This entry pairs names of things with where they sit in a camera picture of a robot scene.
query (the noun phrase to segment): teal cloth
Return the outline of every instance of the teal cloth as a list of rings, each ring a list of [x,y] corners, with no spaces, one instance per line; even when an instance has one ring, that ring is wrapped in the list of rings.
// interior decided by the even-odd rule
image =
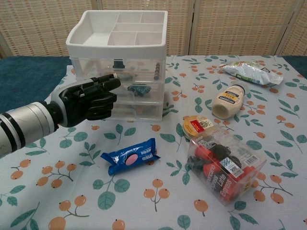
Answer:
[[[69,57],[8,57],[0,60],[0,113],[48,97],[71,65]]]

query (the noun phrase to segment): mayonnaise bottle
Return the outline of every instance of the mayonnaise bottle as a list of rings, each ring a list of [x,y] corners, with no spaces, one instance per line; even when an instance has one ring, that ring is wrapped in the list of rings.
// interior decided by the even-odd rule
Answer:
[[[235,115],[241,108],[247,86],[241,81],[234,81],[232,86],[221,92],[212,105],[212,113],[220,119]]]

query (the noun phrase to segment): floral tablecloth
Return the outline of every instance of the floral tablecloth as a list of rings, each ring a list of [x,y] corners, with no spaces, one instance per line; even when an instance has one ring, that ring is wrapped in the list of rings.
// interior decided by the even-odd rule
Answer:
[[[256,61],[284,80],[249,84],[240,112],[216,119],[212,100],[234,80],[218,66],[237,60]],[[161,123],[84,121],[1,159],[0,229],[307,229],[307,80],[278,56],[170,56],[166,70]],[[73,81],[67,66],[58,87]],[[267,157],[252,188],[227,207],[185,165],[181,124],[198,114]],[[149,138],[161,159],[107,174],[102,152]]]

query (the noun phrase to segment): robotic hand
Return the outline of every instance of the robotic hand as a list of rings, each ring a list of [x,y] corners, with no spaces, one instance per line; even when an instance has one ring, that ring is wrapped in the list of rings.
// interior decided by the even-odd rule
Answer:
[[[85,119],[111,116],[117,97],[109,92],[120,86],[113,74],[90,78],[59,88],[51,102],[34,102],[0,114],[0,158],[63,127]]]

